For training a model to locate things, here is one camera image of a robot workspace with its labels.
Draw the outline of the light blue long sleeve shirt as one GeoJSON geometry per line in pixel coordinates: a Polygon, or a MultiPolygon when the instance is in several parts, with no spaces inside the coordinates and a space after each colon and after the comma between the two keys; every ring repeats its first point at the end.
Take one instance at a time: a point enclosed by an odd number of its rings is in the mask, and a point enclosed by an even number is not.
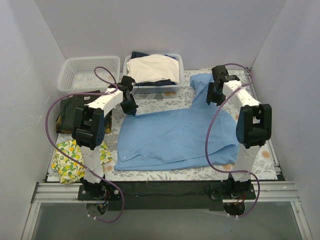
{"type": "Polygon", "coordinates": [[[126,116],[117,141],[118,171],[169,171],[233,164],[239,143],[233,117],[206,103],[211,74],[190,77],[191,107],[126,116]]]}

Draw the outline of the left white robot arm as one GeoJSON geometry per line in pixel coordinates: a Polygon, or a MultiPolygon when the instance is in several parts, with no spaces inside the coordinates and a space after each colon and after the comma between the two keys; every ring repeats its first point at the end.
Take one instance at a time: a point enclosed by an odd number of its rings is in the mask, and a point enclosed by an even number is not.
{"type": "Polygon", "coordinates": [[[83,163],[88,167],[80,182],[85,192],[95,200],[101,200],[107,194],[101,180],[104,172],[100,157],[100,145],[105,137],[105,118],[117,105],[121,106],[126,115],[136,114],[138,105],[132,94],[135,83],[132,77],[124,76],[117,84],[117,91],[102,95],[89,104],[75,109],[71,136],[80,147],[83,163]]]}

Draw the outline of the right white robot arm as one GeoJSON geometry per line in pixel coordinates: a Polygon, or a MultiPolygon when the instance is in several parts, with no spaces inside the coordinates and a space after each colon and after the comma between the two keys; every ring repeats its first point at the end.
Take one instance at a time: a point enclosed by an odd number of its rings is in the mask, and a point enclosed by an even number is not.
{"type": "Polygon", "coordinates": [[[212,68],[213,81],[208,85],[206,103],[218,109],[231,101],[239,112],[235,134],[239,143],[235,164],[222,184],[222,194],[237,199],[251,190],[252,168],[262,146],[272,135],[272,107],[256,100],[246,84],[229,74],[225,65],[212,68]]]}

